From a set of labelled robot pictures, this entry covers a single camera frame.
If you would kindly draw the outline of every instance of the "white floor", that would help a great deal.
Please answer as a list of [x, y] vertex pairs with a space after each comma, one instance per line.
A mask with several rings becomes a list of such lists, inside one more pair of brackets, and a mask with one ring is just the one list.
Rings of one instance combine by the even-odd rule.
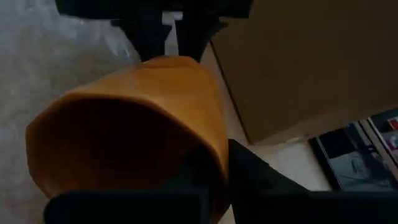
[[[229, 138], [237, 140], [268, 162], [275, 170], [305, 188], [309, 190], [330, 190], [330, 186], [306, 141], [281, 143], [275, 146], [249, 145], [210, 46], [203, 55], [202, 64], [215, 75], [219, 84], [223, 100], [224, 121]], [[231, 208], [226, 212], [220, 223], [234, 223]]]

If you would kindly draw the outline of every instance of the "orange plastic part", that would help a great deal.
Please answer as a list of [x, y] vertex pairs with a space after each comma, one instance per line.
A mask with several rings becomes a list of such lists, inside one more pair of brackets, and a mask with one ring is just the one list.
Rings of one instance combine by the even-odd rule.
[[227, 144], [218, 87], [188, 57], [155, 58], [76, 88], [26, 130], [29, 171], [48, 197], [155, 189], [199, 145], [217, 163], [225, 189]]

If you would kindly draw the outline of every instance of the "brown cardboard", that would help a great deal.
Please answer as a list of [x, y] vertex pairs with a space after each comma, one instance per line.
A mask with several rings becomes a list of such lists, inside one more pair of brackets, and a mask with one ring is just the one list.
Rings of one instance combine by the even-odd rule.
[[255, 0], [212, 40], [250, 142], [331, 131], [398, 105], [395, 1]]

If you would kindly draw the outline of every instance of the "floor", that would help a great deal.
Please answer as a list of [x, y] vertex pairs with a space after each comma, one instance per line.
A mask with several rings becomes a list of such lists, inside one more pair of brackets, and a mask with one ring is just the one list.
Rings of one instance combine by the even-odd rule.
[[[0, 18], [0, 222], [38, 223], [47, 199], [27, 171], [25, 127], [67, 90], [138, 63], [138, 57], [120, 30], [61, 17], [53, 0], [0, 0]], [[304, 187], [329, 189], [307, 143], [248, 145], [209, 47], [203, 65], [220, 84], [230, 138]], [[233, 223], [231, 210], [221, 222]]]

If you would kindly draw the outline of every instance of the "gray carpet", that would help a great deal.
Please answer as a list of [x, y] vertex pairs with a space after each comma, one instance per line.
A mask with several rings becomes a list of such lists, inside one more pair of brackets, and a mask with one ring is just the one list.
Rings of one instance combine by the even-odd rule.
[[48, 0], [0, 0], [0, 223], [39, 223], [47, 199], [27, 171], [25, 127], [67, 90], [139, 61], [108, 22]]

